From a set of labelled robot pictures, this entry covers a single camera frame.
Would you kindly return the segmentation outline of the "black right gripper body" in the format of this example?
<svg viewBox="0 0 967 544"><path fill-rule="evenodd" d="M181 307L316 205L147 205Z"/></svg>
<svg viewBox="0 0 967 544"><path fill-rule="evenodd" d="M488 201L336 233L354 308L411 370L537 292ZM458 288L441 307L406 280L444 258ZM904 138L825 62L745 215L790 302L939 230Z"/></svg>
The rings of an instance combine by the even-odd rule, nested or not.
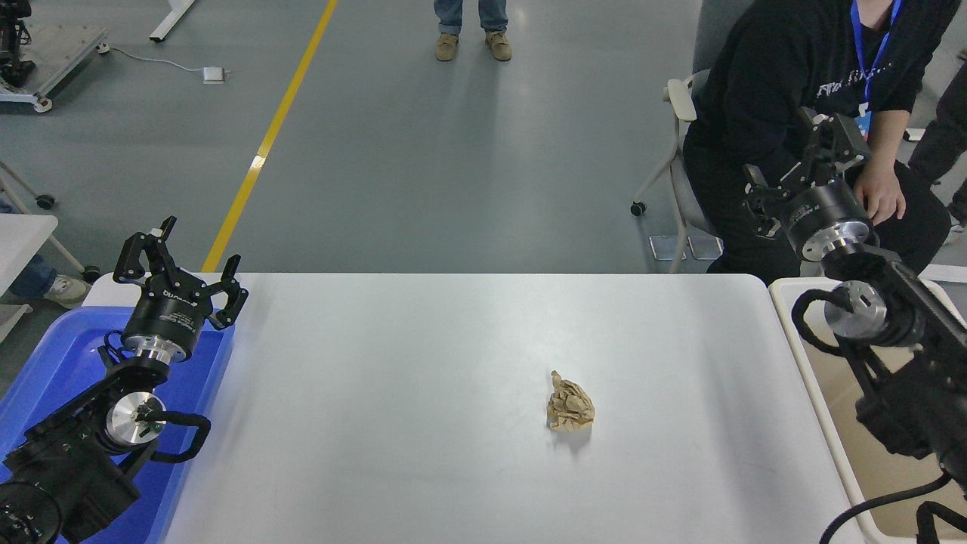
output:
<svg viewBox="0 0 967 544"><path fill-rule="evenodd" d="M863 244L870 238L870 220L843 181L798 193L778 214L794 248L838 248Z"/></svg>

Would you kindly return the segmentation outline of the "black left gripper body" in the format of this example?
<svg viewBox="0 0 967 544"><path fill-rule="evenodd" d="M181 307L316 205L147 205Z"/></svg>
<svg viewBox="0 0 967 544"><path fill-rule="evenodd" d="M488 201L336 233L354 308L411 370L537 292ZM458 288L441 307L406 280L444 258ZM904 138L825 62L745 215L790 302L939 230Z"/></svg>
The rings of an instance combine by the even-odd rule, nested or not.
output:
<svg viewBox="0 0 967 544"><path fill-rule="evenodd" d="M209 304L193 296L202 284L190 274L178 275L173 281L162 274L149 276L123 330L125 348L134 351L143 338L158 337L176 345L182 354L191 354L209 313Z"/></svg>

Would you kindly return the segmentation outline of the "person's left hand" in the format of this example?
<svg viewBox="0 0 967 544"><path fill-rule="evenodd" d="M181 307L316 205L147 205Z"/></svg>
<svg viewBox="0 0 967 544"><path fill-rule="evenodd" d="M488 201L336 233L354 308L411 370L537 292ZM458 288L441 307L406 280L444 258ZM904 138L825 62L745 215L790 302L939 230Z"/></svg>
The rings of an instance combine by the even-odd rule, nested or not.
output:
<svg viewBox="0 0 967 544"><path fill-rule="evenodd" d="M873 226L891 219L904 219L907 201L895 173L894 162L870 162L865 165L857 176L853 191Z"/></svg>

